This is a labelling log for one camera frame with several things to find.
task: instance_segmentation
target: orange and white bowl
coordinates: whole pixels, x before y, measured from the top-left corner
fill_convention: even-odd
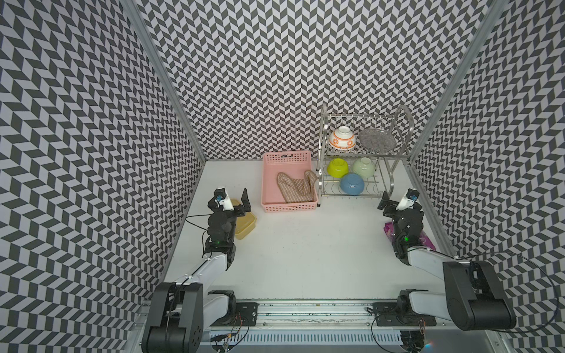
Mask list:
[[[329,144],[338,150],[350,150],[355,147],[355,135],[348,127],[339,127],[329,136]]]

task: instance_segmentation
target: black cable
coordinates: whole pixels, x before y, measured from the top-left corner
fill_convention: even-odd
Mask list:
[[[450,256],[450,255],[448,255],[448,254],[444,254],[443,252],[439,252],[439,251],[436,251],[436,250],[432,250],[432,249],[430,249],[429,247],[424,247],[423,245],[420,246],[420,247],[412,247],[412,248],[410,248],[410,250],[406,251],[406,253],[408,254],[410,251],[414,251],[414,250],[418,250],[418,249],[422,249],[422,250],[425,250],[425,251],[435,252],[435,253],[437,253],[437,254],[440,254],[440,255],[443,255],[443,256],[447,256],[448,258],[455,259],[455,257],[453,257],[453,256]]]
[[[189,276],[187,276],[185,278],[185,280],[180,284],[180,286],[177,287],[177,290],[175,291],[175,294],[173,295],[173,299],[171,300],[171,304],[169,305],[169,314],[167,315],[167,326],[165,326],[165,347],[167,348],[167,352],[169,351],[169,336],[168,336],[168,332],[169,332],[169,320],[171,319],[171,311],[173,310],[173,304],[175,302],[176,296],[179,294],[180,292],[180,288],[182,287],[182,285],[188,281]]]
[[[240,344],[241,341],[243,341],[245,339],[245,336],[247,336],[247,333],[249,332],[249,321],[247,320],[247,317],[240,315],[240,319],[245,319],[245,322],[247,323],[247,331],[245,332],[244,336],[241,337],[241,339],[239,341],[237,341],[237,343],[235,345],[233,345],[233,347],[229,348],[229,350],[234,349],[237,345]]]
[[[204,256],[204,234],[206,234],[206,231],[202,232],[202,256]]]
[[[211,216],[211,215],[213,215],[213,213],[208,213],[207,215],[192,215],[192,216],[186,216],[186,218],[200,217],[200,216]]]
[[[557,304],[555,305],[555,310],[553,311],[553,316],[545,324],[535,325],[535,326],[540,326],[538,328],[530,329],[530,330],[514,330],[514,331],[491,330],[491,331],[504,332],[504,333],[531,333],[531,332],[539,331],[539,330],[547,327],[549,324],[551,324],[553,321],[555,321],[555,318],[557,317],[557,314],[559,313],[561,301],[559,300],[559,295],[557,293],[557,284],[555,284],[555,282],[551,279],[551,277],[549,277],[549,275],[540,266],[538,266],[536,263],[534,263],[530,259],[526,258],[525,256],[522,256],[520,254],[517,254],[517,253],[515,253],[513,251],[509,251],[509,250],[483,252],[481,254],[473,255],[471,258],[468,258],[468,259],[470,260],[472,258],[475,258],[477,256],[482,256],[482,255],[496,255],[496,254],[503,254],[503,253],[518,256],[519,258],[522,258],[522,259],[526,260],[527,262],[531,263],[532,265],[534,265],[535,267],[537,267],[540,270],[540,272],[543,273],[544,276],[547,277],[547,279],[551,282],[551,285],[553,286],[553,294],[555,295],[555,300],[557,300]]]
[[[373,323],[371,324],[371,336],[373,336],[373,339],[375,340],[375,343],[376,343],[383,351],[385,351],[385,352],[388,352],[388,353],[396,353],[396,352],[391,352],[391,351],[389,351],[389,350],[387,350],[387,349],[384,349],[384,348],[379,344],[379,342],[377,341],[377,339],[376,339],[376,337],[375,337],[375,334],[373,333],[373,325],[375,324],[376,321],[377,321],[377,318],[374,318],[374,319],[373,319]]]
[[[197,225],[197,224],[194,224],[194,223],[192,223],[192,222],[190,222],[190,221],[186,221],[186,222],[187,222],[187,223],[190,223],[190,224],[192,224],[192,225],[194,225],[195,227],[198,227],[198,228],[200,228],[200,229],[208,230],[208,229],[203,228],[203,227],[201,227],[201,226],[199,226],[199,225]]]

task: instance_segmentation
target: chevron patterned wall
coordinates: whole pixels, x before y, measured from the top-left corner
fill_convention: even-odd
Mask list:
[[[565,2],[511,1],[426,145],[417,168],[461,255],[511,250],[565,290]],[[528,263],[492,261],[518,326],[542,324],[557,304]],[[565,352],[557,323],[513,334],[521,352]]]
[[[418,135],[489,2],[138,0],[212,159],[315,152],[324,102],[406,104]]]
[[[202,166],[117,0],[0,2],[0,351],[123,346]]]

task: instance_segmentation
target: pink plastic basket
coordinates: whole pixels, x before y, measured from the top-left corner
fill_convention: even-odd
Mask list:
[[[293,179],[304,179],[304,172],[312,170],[310,151],[268,152],[263,155],[263,190],[261,205],[265,212],[286,212],[315,210],[318,203],[285,203],[283,194],[277,185],[277,175],[286,173]]]

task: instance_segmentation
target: stainless steel dish rack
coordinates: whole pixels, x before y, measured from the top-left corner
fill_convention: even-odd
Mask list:
[[[364,129],[377,129],[382,143],[378,143],[378,146],[369,150],[357,140],[353,149],[338,150],[329,143],[329,136],[335,128],[340,126],[351,128],[356,136]],[[380,198],[384,190],[392,194],[394,190],[393,172],[401,159],[408,158],[408,146],[413,132],[414,118],[404,105],[398,106],[394,115],[369,115],[328,114],[328,107],[324,104],[320,119],[320,140],[316,165],[319,175],[318,207],[321,205],[322,196]],[[353,162],[361,157],[368,157],[375,163],[375,175],[364,179],[365,189],[361,194],[357,196],[346,194],[340,188],[341,179],[328,174],[327,167],[332,157],[345,159],[350,168]]]

